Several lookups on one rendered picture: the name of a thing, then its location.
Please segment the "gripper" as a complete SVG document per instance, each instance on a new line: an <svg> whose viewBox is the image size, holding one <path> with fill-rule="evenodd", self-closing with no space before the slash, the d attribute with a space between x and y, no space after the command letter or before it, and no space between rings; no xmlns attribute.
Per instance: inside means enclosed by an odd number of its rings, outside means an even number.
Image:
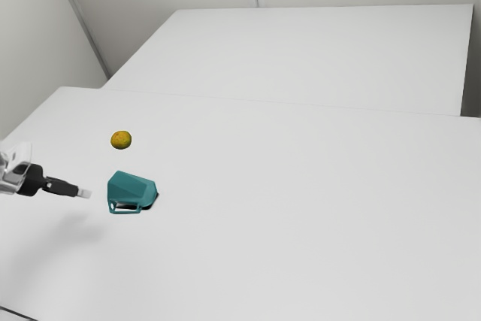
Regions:
<svg viewBox="0 0 481 321"><path fill-rule="evenodd" d="M82 189L67 181L43 175L43 168L40 165L31 164L21 187L17 190L17 195L33 197L39 190L44 190L55 195L68 197L90 198L92 192L88 189Z"/></svg>

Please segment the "teal faceted mug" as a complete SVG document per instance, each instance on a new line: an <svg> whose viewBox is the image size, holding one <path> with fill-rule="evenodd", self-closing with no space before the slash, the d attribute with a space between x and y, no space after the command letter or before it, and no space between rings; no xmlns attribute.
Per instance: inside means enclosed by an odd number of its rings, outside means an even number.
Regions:
<svg viewBox="0 0 481 321"><path fill-rule="evenodd" d="M107 182L107 204L111 214L149 210L158 196L154 181L123 171L116 171Z"/></svg>

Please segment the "yellow-orange round fruit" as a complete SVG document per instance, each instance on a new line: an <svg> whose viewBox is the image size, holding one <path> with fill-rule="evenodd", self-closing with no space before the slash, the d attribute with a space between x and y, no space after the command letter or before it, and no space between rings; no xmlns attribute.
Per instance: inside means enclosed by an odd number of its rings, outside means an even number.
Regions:
<svg viewBox="0 0 481 321"><path fill-rule="evenodd" d="M114 132L110 137L110 145L117 150L124 150L131 146L132 136L125 130Z"/></svg>

